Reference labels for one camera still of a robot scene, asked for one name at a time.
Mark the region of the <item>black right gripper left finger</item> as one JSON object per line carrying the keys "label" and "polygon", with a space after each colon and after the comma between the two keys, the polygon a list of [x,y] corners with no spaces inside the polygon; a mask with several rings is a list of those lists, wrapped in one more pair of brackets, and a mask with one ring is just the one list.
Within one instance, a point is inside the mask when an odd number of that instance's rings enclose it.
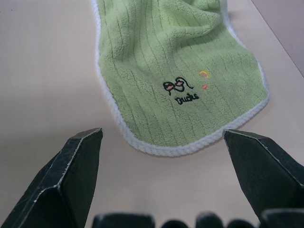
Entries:
{"label": "black right gripper left finger", "polygon": [[103,130],[69,138],[35,176],[3,228],[83,228],[95,192]]}

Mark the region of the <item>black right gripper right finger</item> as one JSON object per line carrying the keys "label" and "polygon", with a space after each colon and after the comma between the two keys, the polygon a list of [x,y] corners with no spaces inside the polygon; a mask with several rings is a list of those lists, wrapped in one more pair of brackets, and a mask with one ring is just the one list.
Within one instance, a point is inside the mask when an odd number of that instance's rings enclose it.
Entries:
{"label": "black right gripper right finger", "polygon": [[304,226],[304,167],[271,138],[226,129],[240,187],[262,228]]}

